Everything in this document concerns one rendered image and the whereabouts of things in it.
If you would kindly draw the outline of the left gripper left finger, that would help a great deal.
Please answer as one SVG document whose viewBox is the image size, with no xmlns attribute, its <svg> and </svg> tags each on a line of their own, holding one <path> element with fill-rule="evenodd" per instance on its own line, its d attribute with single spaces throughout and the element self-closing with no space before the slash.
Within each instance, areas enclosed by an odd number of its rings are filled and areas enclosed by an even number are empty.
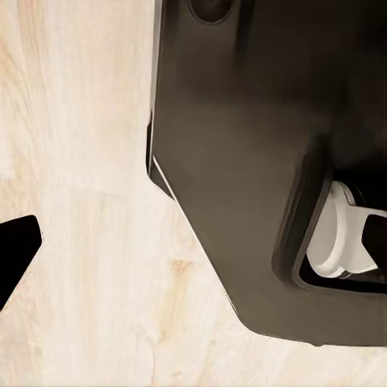
<svg viewBox="0 0 387 387">
<path fill-rule="evenodd" d="M 33 214 L 0 223 L 0 311 L 42 245 Z"/>
</svg>

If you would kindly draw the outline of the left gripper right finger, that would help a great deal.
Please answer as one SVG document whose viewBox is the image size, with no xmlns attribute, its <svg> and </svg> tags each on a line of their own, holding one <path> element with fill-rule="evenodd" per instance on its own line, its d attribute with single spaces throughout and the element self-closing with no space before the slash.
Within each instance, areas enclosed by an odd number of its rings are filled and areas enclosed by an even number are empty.
<svg viewBox="0 0 387 387">
<path fill-rule="evenodd" d="M 387 218 L 370 214 L 364 225 L 361 242 L 387 278 Z"/>
</svg>

